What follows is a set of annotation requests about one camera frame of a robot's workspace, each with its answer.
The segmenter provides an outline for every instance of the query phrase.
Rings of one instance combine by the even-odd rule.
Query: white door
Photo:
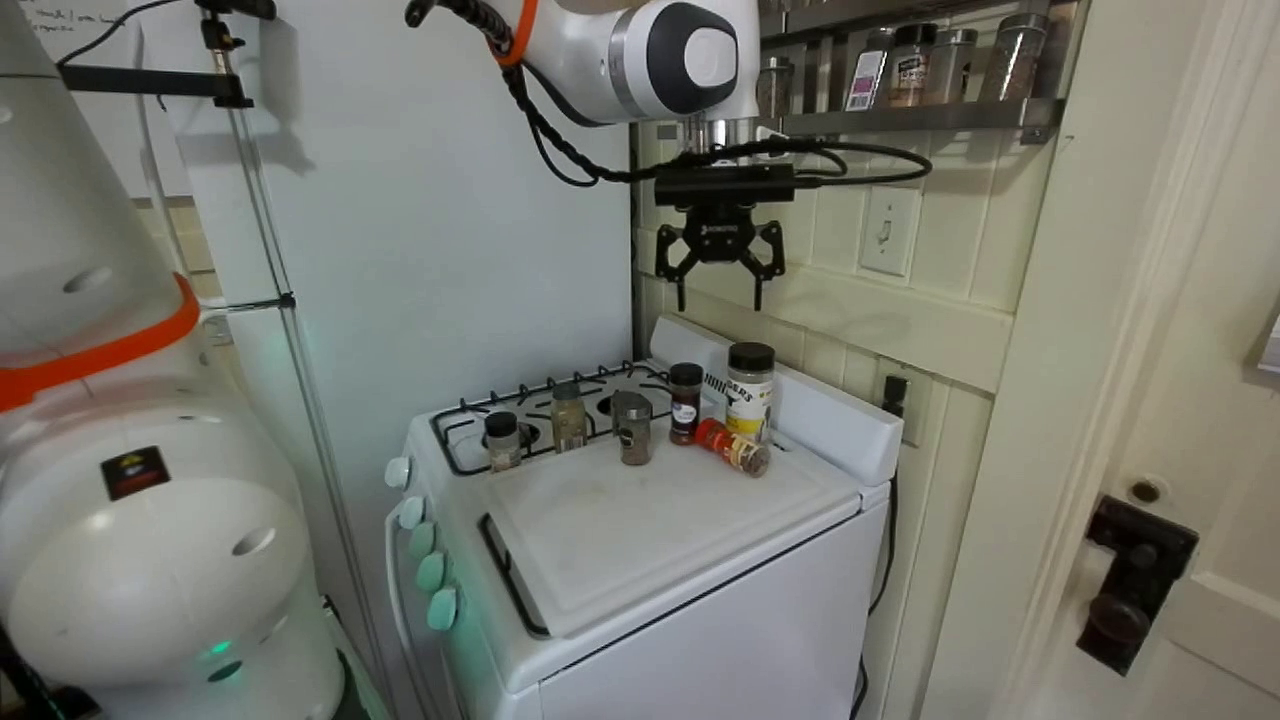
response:
[[[1263,73],[1231,133],[1224,177],[1195,249],[1168,264],[1116,386],[1111,441],[1101,444],[1101,494],[1200,533],[1127,677],[1074,649],[1088,599],[1111,551],[1073,540],[1063,585],[1043,606],[1035,668],[1013,715],[1028,720],[1275,720],[1280,715],[1280,386],[1246,374],[1280,306],[1280,33],[1252,58]]]

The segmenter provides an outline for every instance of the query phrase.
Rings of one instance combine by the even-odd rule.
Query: orange stripe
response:
[[[190,330],[201,323],[201,299],[183,275],[171,275],[171,282],[183,291],[183,306],[171,315],[165,315],[161,323],[141,330],[130,338],[115,338],[108,345],[96,345],[96,348],[82,348],[70,358],[55,358],[47,366],[0,370],[0,414],[31,405],[40,394],[47,394],[55,386],[74,386],[82,378],[142,359],[142,358],[165,352],[166,345],[190,338]]]
[[[516,26],[516,35],[512,35],[512,48],[496,58],[496,65],[512,70],[525,62],[529,53],[529,40],[531,40],[531,19],[534,19],[534,0],[525,0],[519,6],[519,26]]]

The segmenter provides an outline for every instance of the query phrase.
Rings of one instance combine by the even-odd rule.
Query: light switch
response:
[[[871,190],[868,194],[868,221],[863,221],[863,249],[860,267],[883,275],[907,275],[910,246],[921,221],[921,194],[914,190]]]

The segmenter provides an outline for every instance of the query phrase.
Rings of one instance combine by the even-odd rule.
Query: spice rack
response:
[[[1051,40],[1039,58],[1035,87],[1018,102],[979,102],[975,85],[993,65],[993,27],[1024,11],[1018,0],[877,0],[877,6],[794,6],[794,0],[763,0],[763,58],[783,58],[794,73],[788,111],[771,116],[768,129],[788,136],[871,136],[871,133],[1014,133],[1018,145],[1047,145],[1063,116],[1063,98],[1073,85],[1073,62],[1082,27],[1082,0],[1051,0],[1043,16],[1051,19]],[[891,110],[877,102],[871,110],[836,110],[839,85],[828,78],[844,78],[849,70],[833,70],[839,58],[849,65],[849,48],[863,43],[877,27],[900,26],[942,26],[942,27],[975,27],[979,53],[973,58],[973,87],[949,105],[914,105]]]

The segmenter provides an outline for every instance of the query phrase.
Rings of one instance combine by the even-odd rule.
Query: electrical outlet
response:
[[[926,427],[926,401],[932,401],[932,379],[907,366],[894,366],[894,359],[880,359],[877,366],[877,405],[883,405],[883,379],[886,378],[900,378],[907,379],[907,401],[903,401],[903,444],[907,448],[921,448],[923,444],[923,427]]]
[[[903,282],[910,264],[910,246],[914,246],[914,221],[921,221],[914,190],[871,190],[860,267]]]

